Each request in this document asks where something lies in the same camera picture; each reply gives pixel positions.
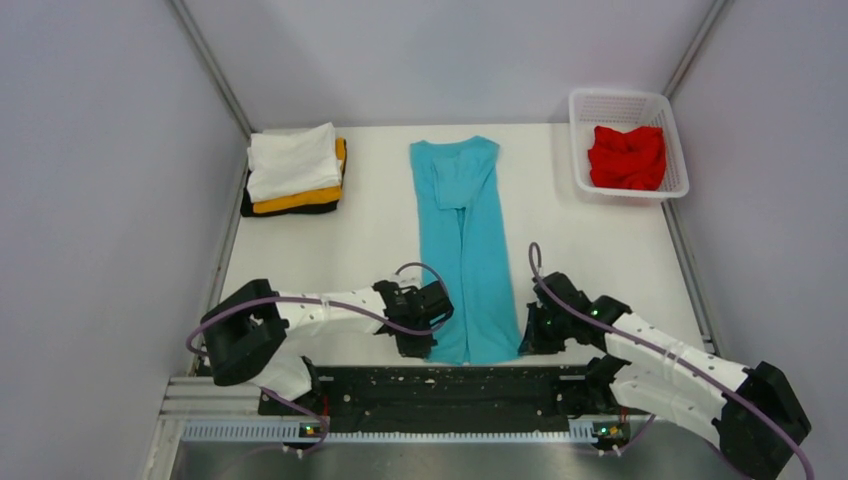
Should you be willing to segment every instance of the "cable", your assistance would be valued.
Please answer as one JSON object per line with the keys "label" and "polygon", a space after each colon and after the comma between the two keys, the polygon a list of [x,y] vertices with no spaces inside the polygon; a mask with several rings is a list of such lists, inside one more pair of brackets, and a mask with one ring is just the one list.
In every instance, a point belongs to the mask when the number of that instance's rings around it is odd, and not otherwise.
{"label": "cable", "polygon": [[[307,448],[306,450],[294,450],[294,452],[300,452],[300,453],[298,453],[298,457],[309,455],[310,453],[314,452],[317,448],[319,448],[324,443],[324,441],[327,439],[327,434],[330,432],[330,424],[327,423],[327,420],[324,417],[318,415],[317,413],[313,412],[312,410],[303,408],[300,405],[298,405],[298,404],[296,404],[292,401],[286,400],[285,398],[281,397],[279,394],[277,394],[277,392],[275,392],[273,390],[270,390],[270,389],[264,388],[264,387],[261,387],[260,390],[265,395],[268,395],[269,397],[271,397],[274,400],[282,403],[283,405],[285,405],[285,406],[287,406],[287,407],[289,407],[293,410],[296,410],[296,411],[298,411],[298,412],[300,412],[304,415],[310,416],[310,417],[318,420],[318,423],[321,424],[321,435],[318,437],[317,442],[315,442],[311,447]],[[222,478],[224,476],[224,474],[226,474],[230,469],[232,469],[235,465],[238,465],[239,463],[243,462],[248,457],[252,457],[254,455],[257,455],[257,454],[260,454],[260,453],[263,453],[263,452],[272,451],[272,450],[277,451],[277,452],[279,452],[280,450],[282,450],[283,452],[287,452],[289,449],[286,448],[285,446],[281,449],[279,447],[279,445],[262,445],[261,447],[256,447],[253,450],[250,450],[250,451],[248,451],[248,452],[246,452],[242,455],[239,455],[235,460],[233,460],[226,467],[221,469],[221,471],[219,471],[218,474],[215,475],[215,478],[216,479]]]}
{"label": "cable", "polygon": [[662,348],[662,347],[660,347],[656,344],[653,344],[651,342],[647,342],[644,339],[641,339],[641,338],[639,338],[635,335],[631,335],[630,333],[627,333],[627,332],[619,330],[615,327],[611,327],[609,325],[601,323],[598,320],[595,320],[594,318],[579,312],[578,310],[573,308],[571,305],[562,301],[562,299],[557,297],[556,294],[554,292],[552,292],[551,289],[548,288],[547,285],[545,285],[545,282],[543,281],[541,275],[539,275],[539,269],[542,267],[542,249],[539,247],[538,243],[532,242],[530,244],[530,248],[529,248],[529,251],[528,251],[528,259],[530,261],[530,269],[533,271],[533,278],[536,281],[536,284],[539,285],[539,287],[545,292],[545,294],[548,295],[548,297],[551,298],[551,300],[554,301],[554,303],[556,303],[561,308],[565,309],[565,311],[567,311],[571,315],[574,315],[575,317],[579,318],[580,320],[583,320],[584,322],[588,323],[589,325],[592,325],[595,328],[600,328],[601,330],[603,330],[605,332],[609,332],[609,333],[613,333],[615,335],[619,335],[619,336],[624,337],[624,338],[626,338],[626,339],[628,339],[632,342],[644,345],[648,349],[650,349],[654,352],[657,352],[660,355],[667,356],[669,358],[676,360],[677,363],[682,365],[684,368],[686,368],[690,372],[694,373],[695,375],[698,375],[699,377],[703,378],[707,383],[709,383],[713,387],[719,389],[721,391],[721,393],[723,393],[725,396],[727,396],[727,398],[733,400],[734,402],[738,403],[743,408],[745,408],[746,410],[751,412],[761,422],[763,422],[772,431],[774,431],[774,433],[783,442],[786,443],[786,445],[790,448],[790,450],[792,450],[792,452],[795,454],[795,456],[798,457],[798,460],[801,462],[801,465],[804,467],[804,474],[806,475],[807,480],[815,480],[816,474],[813,471],[813,465],[810,462],[810,459],[807,457],[807,454],[805,454],[804,451],[801,450],[801,447],[797,443],[795,443],[795,441],[793,441],[792,438],[790,438],[789,435],[787,435],[786,432],[783,431],[783,429],[781,429],[776,423],[774,423],[774,421],[772,419],[770,419],[765,413],[763,413],[759,408],[757,408],[756,405],[749,402],[748,400],[745,400],[738,393],[727,388],[721,382],[719,382],[715,378],[711,377],[706,372],[704,372],[700,368],[696,367],[695,365],[693,365],[692,363],[690,363],[686,359],[678,358],[677,355],[667,351],[666,349],[664,349],[664,348]]}
{"label": "cable", "polygon": [[[445,282],[442,280],[442,277],[439,276],[439,274],[429,265],[426,265],[426,264],[423,264],[423,263],[420,263],[420,262],[410,262],[410,263],[407,263],[407,264],[401,266],[397,270],[397,272],[395,272],[395,273],[399,274],[400,272],[402,272],[403,270],[405,270],[409,267],[421,267],[421,268],[424,268],[425,270],[429,271],[430,273],[432,273],[433,276],[436,277],[436,280],[442,285],[442,288],[444,289],[445,294],[447,294],[448,289],[445,286]],[[291,297],[291,296],[264,297],[264,298],[257,298],[255,300],[249,300],[247,302],[240,303],[240,304],[238,304],[234,307],[230,307],[230,308],[218,313],[217,315],[214,315],[209,320],[201,323],[200,326],[198,326],[197,328],[192,330],[192,332],[188,335],[188,338],[186,338],[186,343],[185,343],[186,348],[190,352],[194,353],[195,355],[200,355],[201,357],[205,357],[207,355],[206,352],[204,352],[203,350],[200,350],[199,348],[195,348],[194,345],[193,345],[194,339],[197,338],[198,335],[205,332],[206,330],[213,327],[214,325],[217,325],[218,323],[220,323],[220,322],[226,320],[227,318],[235,315],[236,313],[239,313],[241,311],[244,311],[244,310],[247,310],[247,309],[250,309],[250,308],[258,307],[260,305],[268,305],[268,304],[271,304],[271,303],[299,303],[299,304],[307,304],[307,305],[323,305],[323,302],[321,301],[320,298],[303,298],[303,297]],[[404,327],[403,325],[397,324],[397,323],[389,320],[388,318],[377,315],[376,313],[371,312],[369,310],[366,310],[366,309],[359,307],[357,305],[353,305],[353,304],[345,303],[345,302],[337,302],[335,300],[330,300],[327,303],[331,307],[342,308],[344,310],[348,310],[348,311],[351,311],[351,312],[354,312],[354,313],[358,313],[359,315],[364,315],[366,317],[373,318],[374,320],[377,320],[378,322],[381,322],[381,323],[383,323],[384,325],[387,325],[390,328],[393,328],[393,329],[395,329],[395,330],[397,330],[401,333],[406,333],[408,335],[415,335],[415,336],[432,335],[433,333],[437,332],[440,328],[442,328],[444,326],[444,321],[440,320],[440,321],[436,322],[436,324],[435,324],[435,326],[433,326],[433,328],[430,328],[428,330],[413,330],[411,328],[407,328],[407,327]]]}
{"label": "cable", "polygon": [[[421,263],[421,262],[406,263],[404,265],[401,265],[401,267],[398,268],[397,271],[395,271],[395,275],[399,275],[402,271],[404,271],[404,270],[406,270],[407,268],[410,268],[410,267],[421,267],[421,268],[427,270],[428,272],[430,272],[431,274],[433,274],[433,276],[436,277],[436,280],[442,286],[442,289],[444,290],[445,294],[446,295],[448,294],[447,285],[445,285],[445,282],[442,279],[441,275],[439,275],[439,273],[434,268],[432,268],[431,266],[429,266],[425,263]],[[308,305],[323,305],[323,302],[321,301],[321,299],[318,299],[318,298],[303,298],[303,297],[290,297],[290,296],[275,296],[275,297],[265,297],[265,298],[257,298],[255,300],[249,300],[247,302],[240,303],[238,305],[230,307],[230,308],[218,313],[217,315],[214,315],[209,320],[200,324],[199,327],[192,330],[192,332],[186,338],[186,343],[185,343],[186,348],[190,352],[192,352],[196,355],[199,355],[201,357],[208,356],[208,354],[206,352],[204,352],[204,351],[202,351],[198,348],[194,348],[194,345],[193,345],[194,339],[197,338],[198,335],[205,332],[210,327],[217,325],[218,323],[226,320],[227,318],[230,318],[231,316],[235,315],[238,312],[247,310],[249,308],[258,307],[260,305],[268,305],[268,304],[271,304],[271,303],[299,303],[299,304],[308,304]],[[412,330],[410,328],[404,327],[403,325],[399,325],[395,322],[392,322],[388,318],[384,318],[384,317],[377,315],[377,314],[375,314],[375,313],[373,313],[369,310],[361,308],[357,305],[352,305],[352,304],[345,303],[345,302],[337,302],[335,300],[330,300],[327,303],[331,307],[342,308],[342,309],[345,309],[345,310],[348,310],[348,311],[351,311],[351,312],[354,312],[354,313],[358,313],[360,315],[364,315],[366,317],[373,318],[373,319],[383,323],[384,325],[389,326],[390,328],[393,328],[393,329],[395,329],[399,332],[402,332],[402,333],[407,333],[409,335],[417,335],[417,336],[431,335],[431,334],[435,333],[436,331],[438,331],[440,328],[442,328],[445,320],[447,320],[446,317],[439,319],[436,322],[435,326],[433,328],[429,329],[429,330]],[[327,435],[330,433],[330,425],[329,425],[329,423],[327,423],[327,421],[326,421],[326,419],[324,419],[324,417],[322,417],[321,415],[318,415],[317,413],[313,412],[312,410],[301,407],[300,405],[298,405],[298,404],[296,404],[296,403],[294,403],[290,400],[286,400],[285,398],[281,397],[277,392],[275,392],[271,389],[268,389],[268,388],[265,388],[265,387],[260,387],[260,390],[262,391],[262,393],[264,393],[265,395],[268,395],[269,397],[276,400],[277,402],[280,402],[283,405],[285,405],[285,406],[287,406],[287,407],[289,407],[289,408],[291,408],[291,409],[293,409],[297,412],[300,412],[304,415],[310,416],[310,417],[318,420],[318,423],[321,424],[321,435],[319,436],[318,441],[315,444],[313,444],[311,447],[307,448],[306,450],[302,450],[301,453],[299,454],[299,456],[308,455],[308,454],[312,453],[313,451],[315,451],[315,449],[317,449],[318,447],[320,447],[324,443],[324,441],[327,439]],[[271,450],[280,450],[280,447],[278,447],[276,445],[263,445],[261,447],[257,447],[253,450],[250,450],[247,453],[240,455],[234,461],[230,462],[229,465],[227,465],[220,472],[218,472],[218,474],[215,476],[215,478],[223,477],[223,475],[227,471],[229,471],[233,466],[237,465],[238,463],[241,463],[246,458],[251,457],[251,456],[256,455],[256,454],[259,454],[259,453],[262,453],[262,452],[271,451]]]}

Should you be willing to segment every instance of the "metal frame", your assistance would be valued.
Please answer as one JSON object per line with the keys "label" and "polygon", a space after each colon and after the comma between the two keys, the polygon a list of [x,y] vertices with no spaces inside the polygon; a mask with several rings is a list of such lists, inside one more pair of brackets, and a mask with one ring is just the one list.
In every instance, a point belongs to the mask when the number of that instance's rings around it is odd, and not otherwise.
{"label": "metal frame", "polygon": [[[210,377],[174,377],[165,391],[151,449],[142,475],[143,480],[168,480],[178,461],[183,435],[191,441],[279,441],[300,443],[293,432],[304,424],[314,424],[305,416],[260,416],[259,387],[236,385],[219,387]],[[332,443],[593,443],[594,422],[614,421],[617,417],[585,415],[569,424],[565,432],[526,432],[516,434],[404,434],[341,433],[330,434]],[[645,416],[633,415],[641,423]]]}
{"label": "metal frame", "polygon": [[[249,138],[250,133],[253,132],[250,122],[239,105],[232,88],[215,60],[207,42],[203,38],[188,7],[183,0],[165,1],[174,12],[222,101],[224,101],[234,120],[238,123],[242,134],[245,138]],[[710,38],[715,25],[727,14],[732,3],[733,0],[715,0],[713,2],[698,32],[681,58],[680,64],[663,90],[663,94],[666,97],[673,99],[690,67]],[[230,213],[228,228],[222,242],[219,260],[211,282],[212,285],[207,301],[205,302],[205,305],[208,307],[207,310],[216,305],[220,300],[225,273],[235,242],[236,230],[239,223],[241,192],[244,188],[246,177],[247,168],[245,165],[245,169],[237,184],[235,201],[233,202],[234,207]],[[662,207],[683,273],[684,282],[692,301],[692,308],[703,334],[706,349],[710,353],[719,353],[721,351],[720,337],[710,320],[710,308],[705,300],[703,286],[697,272],[697,264],[689,243],[686,240],[683,225],[681,224],[678,202],[674,200],[667,201],[663,203]],[[196,363],[192,365],[189,371],[190,375],[194,372],[196,366]],[[144,480],[168,480],[170,478],[177,461],[180,438],[186,428],[187,422],[195,420],[263,420],[263,417],[259,417],[257,413],[257,398],[259,397],[259,393],[258,387],[250,385],[221,388],[214,386],[209,378],[172,378],[165,393],[142,478]],[[587,421],[604,421],[609,418],[603,416],[586,416],[585,419]],[[308,419],[308,417],[282,417],[282,420],[308,421],[311,419]],[[644,418],[633,418],[633,420],[639,421],[644,420]]]}
{"label": "metal frame", "polygon": [[[674,100],[674,96],[677,94],[686,74],[703,51],[704,45],[709,41],[712,33],[715,31],[715,26],[727,15],[730,7],[733,5],[733,1],[713,1],[704,21],[701,22],[701,26],[698,28],[697,33],[695,33],[695,37],[683,54],[683,58],[680,59],[680,64],[678,64],[671,79],[665,89],[663,89],[663,95],[669,100]],[[695,313],[695,319],[698,321],[698,327],[701,329],[704,345],[707,351],[721,355],[724,343],[715,327],[715,323],[711,320],[710,307],[704,294],[700,276],[698,275],[695,257],[681,221],[679,204],[680,200],[675,199],[663,202],[663,214],[668,224],[668,231],[671,234],[674,251],[677,254],[677,262],[680,264],[680,270],[683,273],[683,281],[686,284],[686,290],[692,302],[692,310]]]}

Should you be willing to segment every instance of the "yellow folded cloth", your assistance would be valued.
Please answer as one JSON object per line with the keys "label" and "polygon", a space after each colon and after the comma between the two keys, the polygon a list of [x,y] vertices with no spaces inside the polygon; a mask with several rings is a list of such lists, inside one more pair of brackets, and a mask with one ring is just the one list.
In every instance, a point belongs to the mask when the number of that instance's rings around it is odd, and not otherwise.
{"label": "yellow folded cloth", "polygon": [[[341,137],[336,139],[336,158],[341,160],[341,171],[344,175],[345,163],[347,162],[347,142]],[[254,203],[253,213],[271,213],[303,205],[320,205],[338,201],[340,198],[342,198],[342,185],[319,188],[318,190]]]}

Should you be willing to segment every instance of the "white folded towel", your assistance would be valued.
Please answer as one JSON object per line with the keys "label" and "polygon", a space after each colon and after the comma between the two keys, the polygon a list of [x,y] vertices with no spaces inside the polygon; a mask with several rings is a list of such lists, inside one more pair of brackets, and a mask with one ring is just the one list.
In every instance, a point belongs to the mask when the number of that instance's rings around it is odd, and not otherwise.
{"label": "white folded towel", "polygon": [[341,185],[332,123],[295,133],[254,133],[247,158],[253,203]]}

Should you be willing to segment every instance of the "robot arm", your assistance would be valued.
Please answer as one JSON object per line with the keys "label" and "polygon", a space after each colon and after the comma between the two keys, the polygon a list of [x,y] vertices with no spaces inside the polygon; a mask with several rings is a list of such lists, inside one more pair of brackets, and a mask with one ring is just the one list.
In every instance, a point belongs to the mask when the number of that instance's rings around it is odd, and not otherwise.
{"label": "robot arm", "polygon": [[384,280],[343,293],[280,294],[259,279],[204,315],[187,344],[203,334],[216,385],[251,382],[297,398],[309,390],[312,376],[308,361],[281,351],[286,338],[388,333],[400,355],[426,358],[435,345],[435,328],[451,315],[453,306],[439,281],[420,289]]}
{"label": "robot arm", "polygon": [[[792,450],[760,419],[684,367],[681,362],[685,362],[754,404],[796,444],[809,434],[810,422],[777,368],[762,362],[752,369],[704,353],[661,332],[618,300],[601,296],[590,301],[562,273],[548,275],[543,283],[546,289],[539,285],[534,289],[540,304],[529,305],[521,351],[553,353],[564,350],[567,338],[575,338],[605,352],[606,357],[589,365],[586,384],[595,391],[577,395],[594,399],[599,404],[595,407],[629,407],[656,414],[715,445],[741,472],[757,479],[776,478]],[[635,340],[577,318],[546,290],[574,310]]]}

